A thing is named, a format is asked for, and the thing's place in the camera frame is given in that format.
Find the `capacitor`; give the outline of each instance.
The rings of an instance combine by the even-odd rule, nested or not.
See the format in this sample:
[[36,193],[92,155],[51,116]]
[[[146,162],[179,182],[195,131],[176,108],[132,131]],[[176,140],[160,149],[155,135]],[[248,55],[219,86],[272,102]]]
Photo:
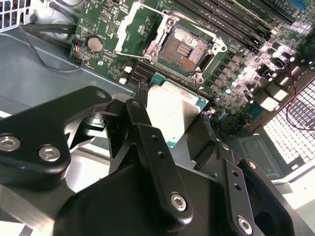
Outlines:
[[278,51],[276,51],[276,50],[274,50],[274,49],[269,49],[269,50],[268,50],[268,53],[269,53],[273,58],[278,58],[278,57],[281,55],[280,52],[278,52]]
[[236,76],[239,80],[244,79],[244,75],[242,73],[236,73]]
[[254,85],[252,85],[252,84],[247,84],[246,87],[248,88],[248,90],[249,90],[250,92],[254,92],[254,90],[255,90],[255,87],[254,87]]
[[231,85],[235,88],[238,85],[238,82],[236,80],[232,80]]
[[99,53],[104,48],[103,40],[97,36],[91,36],[88,39],[88,48],[93,53]]
[[221,98],[220,98],[219,96],[216,96],[215,102],[216,102],[216,103],[220,103],[220,102],[221,102]]
[[225,117],[226,115],[227,115],[226,111],[225,111],[225,110],[222,110],[221,116],[222,116],[222,117]]
[[248,67],[248,66],[246,66],[246,65],[242,65],[241,66],[241,69],[244,71],[244,73],[248,73],[251,69]]
[[253,104],[253,103],[254,103],[254,100],[253,100],[250,96],[246,95],[245,97],[246,97],[246,99],[248,100],[248,102],[249,102],[250,104]]
[[231,89],[229,88],[229,87],[225,87],[224,88],[224,92],[226,93],[226,94],[231,94]]
[[285,46],[280,43],[274,43],[273,48],[278,52],[283,52],[285,50]]
[[283,56],[285,59],[287,59],[289,62],[294,62],[295,61],[295,56],[289,54],[289,53],[283,53]]

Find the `green circuit board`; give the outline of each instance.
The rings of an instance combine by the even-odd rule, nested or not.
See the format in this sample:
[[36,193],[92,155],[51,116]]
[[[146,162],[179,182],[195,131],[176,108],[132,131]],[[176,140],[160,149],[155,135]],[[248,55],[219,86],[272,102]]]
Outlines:
[[[235,117],[226,118],[224,127],[227,130],[235,127],[238,116],[241,116],[249,106],[244,96],[247,85],[255,84],[258,88],[264,88],[268,84],[267,80],[257,74],[257,69],[264,64],[276,70],[268,51],[272,49],[273,44],[281,43],[286,46],[288,53],[295,53],[314,28],[315,0],[300,1],[306,6],[304,10],[291,4],[289,0],[270,1],[288,14],[283,19],[279,18],[279,14],[275,15],[264,5],[257,4],[253,0],[142,0],[140,2],[146,7],[141,6],[136,11],[132,22],[126,28],[126,38],[122,45],[121,53],[129,56],[118,54],[115,48],[119,42],[118,30],[124,19],[130,15],[135,5],[134,0],[87,0],[70,56],[74,60],[80,59],[75,47],[80,45],[80,54],[86,61],[87,68],[117,83],[125,79],[124,85],[130,89],[135,89],[143,77],[150,82],[150,76],[158,72],[208,100],[219,97],[217,110],[225,109],[235,114]],[[206,55],[200,54],[200,60],[193,65],[197,67],[196,65],[206,62],[207,66],[202,70],[202,83],[196,85],[194,81],[186,79],[190,73],[185,71],[188,67],[179,65],[186,63],[183,62],[183,58],[186,60],[184,53],[194,52],[192,48],[178,51],[183,55],[180,62],[162,60],[160,55],[158,64],[143,58],[145,50],[157,35],[163,19],[161,12],[164,10],[179,12],[194,19],[193,25],[180,18],[173,29],[175,27],[185,29],[195,41],[200,39],[200,42],[202,40],[208,42],[209,49],[211,47],[213,49],[214,41],[218,38],[224,42],[226,47],[224,52],[213,53],[209,59]],[[206,33],[203,30],[205,28],[216,37]],[[172,40],[170,35],[173,31],[168,34],[167,40]],[[87,41],[91,37],[97,37],[102,41],[103,48],[100,52],[91,52],[89,49]],[[126,66],[134,67],[133,71],[126,72]],[[250,71],[243,73],[244,66]],[[237,86],[231,86],[232,82],[237,82]]]

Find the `cable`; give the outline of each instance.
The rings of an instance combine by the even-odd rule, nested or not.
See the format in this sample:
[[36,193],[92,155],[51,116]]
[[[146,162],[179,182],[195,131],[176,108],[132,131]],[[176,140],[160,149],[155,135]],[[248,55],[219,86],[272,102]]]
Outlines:
[[79,7],[85,2],[85,0],[80,1],[79,3],[77,3],[75,5],[70,5],[63,0],[56,0],[56,2],[60,3],[61,5],[66,6],[66,7]]
[[286,65],[286,68],[289,72],[289,78],[291,79],[292,82],[292,86],[293,86],[293,90],[294,90],[294,97],[292,98],[292,100],[289,102],[289,104],[286,107],[286,113],[285,113],[285,118],[286,121],[294,128],[300,130],[300,131],[315,131],[315,129],[306,129],[306,128],[301,128],[301,127],[297,127],[289,118],[289,114],[290,114],[290,108],[293,105],[293,103],[295,102],[295,100],[297,99],[297,95],[298,93],[296,92],[296,86],[295,86],[295,80],[292,76],[291,70],[288,68],[288,66]]
[[34,45],[32,44],[29,36],[27,35],[27,33],[25,32],[25,30],[23,29],[22,25],[19,26],[20,30],[22,31],[25,39],[27,40],[27,42],[29,43],[30,47],[33,49],[35,55],[37,56],[39,62],[44,66],[46,67],[47,69],[49,70],[52,70],[52,71],[56,71],[56,72],[60,72],[60,73],[72,73],[72,72],[77,72],[79,71],[84,65],[85,65],[85,61],[84,61],[84,58],[82,57],[81,53],[80,52],[77,52],[81,58],[81,65],[78,67],[78,68],[75,68],[75,69],[71,69],[71,70],[61,70],[61,69],[56,69],[56,68],[53,68],[49,65],[47,65],[43,60],[42,58],[40,57],[40,55],[38,54],[36,48],[34,47]]
[[61,6],[57,5],[55,2],[50,2],[49,7],[51,9],[54,9],[58,12],[60,12],[61,14],[63,14],[65,17],[67,17],[70,21],[74,22],[74,23],[78,23],[79,19],[76,16],[71,15],[70,13],[68,13],[66,10],[64,10]]
[[77,26],[63,24],[27,24],[23,25],[23,29],[27,32],[51,32],[51,33],[66,33],[75,34]]

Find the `black cable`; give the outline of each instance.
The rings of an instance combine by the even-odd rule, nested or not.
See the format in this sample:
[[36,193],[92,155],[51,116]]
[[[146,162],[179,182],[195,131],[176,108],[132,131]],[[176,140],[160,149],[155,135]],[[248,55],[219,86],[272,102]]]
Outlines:
[[75,25],[65,25],[65,24],[27,24],[23,25],[25,30],[46,30],[46,29],[57,29],[57,30],[72,30],[76,29]]
[[55,2],[50,2],[49,7],[51,9],[54,9],[61,14],[63,14],[65,17],[67,17],[69,20],[71,20],[74,23],[78,23],[79,19],[76,16],[71,15],[66,10],[64,10],[61,6],[57,5]]
[[27,24],[23,25],[23,29],[27,32],[51,32],[75,34],[77,26],[64,24]]
[[33,51],[34,51],[35,55],[37,56],[39,62],[40,62],[44,67],[46,67],[47,69],[52,70],[52,71],[56,71],[56,72],[60,72],[60,73],[72,73],[72,72],[77,72],[77,71],[79,71],[79,70],[85,65],[85,61],[84,61],[84,59],[83,59],[83,57],[82,57],[82,55],[81,55],[80,52],[78,52],[78,54],[79,54],[79,56],[80,56],[82,62],[81,62],[81,65],[80,65],[78,68],[71,69],[71,70],[61,70],[61,69],[56,69],[56,68],[53,68],[53,67],[47,65],[47,64],[42,60],[42,58],[40,57],[40,55],[38,54],[36,48],[35,48],[34,45],[32,44],[32,42],[31,42],[29,36],[27,35],[27,33],[25,32],[25,30],[23,29],[22,25],[20,25],[19,28],[20,28],[20,30],[22,31],[22,33],[23,33],[25,39],[26,39],[27,42],[29,43],[30,47],[33,49]]
[[31,35],[47,42],[47,43],[50,43],[50,44],[54,44],[60,48],[63,48],[65,49],[66,51],[68,51],[70,53],[70,50],[71,50],[71,45],[65,43],[65,42],[62,42],[62,41],[59,41],[59,40],[56,40],[54,38],[52,38],[51,36],[49,36],[48,34],[45,34],[44,32],[40,32],[40,31],[27,31],[26,32],[30,33]]
[[85,2],[85,0],[80,1],[79,3],[77,3],[75,5],[70,5],[63,0],[56,0],[56,2],[60,3],[61,5],[66,6],[66,7],[79,7]]

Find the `gray metal panel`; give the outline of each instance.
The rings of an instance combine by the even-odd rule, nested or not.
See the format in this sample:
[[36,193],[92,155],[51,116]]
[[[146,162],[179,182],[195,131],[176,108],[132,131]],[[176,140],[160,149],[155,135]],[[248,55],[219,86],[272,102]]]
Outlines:
[[[71,69],[67,53],[62,49],[31,37],[40,56],[50,66]],[[93,85],[111,95],[132,91],[92,71],[83,69],[76,73],[62,74],[43,67],[18,29],[0,34],[0,110],[10,114],[33,107],[80,88]]]
[[256,162],[270,179],[278,179],[281,176],[280,168],[260,135],[238,139],[238,143],[242,159]]

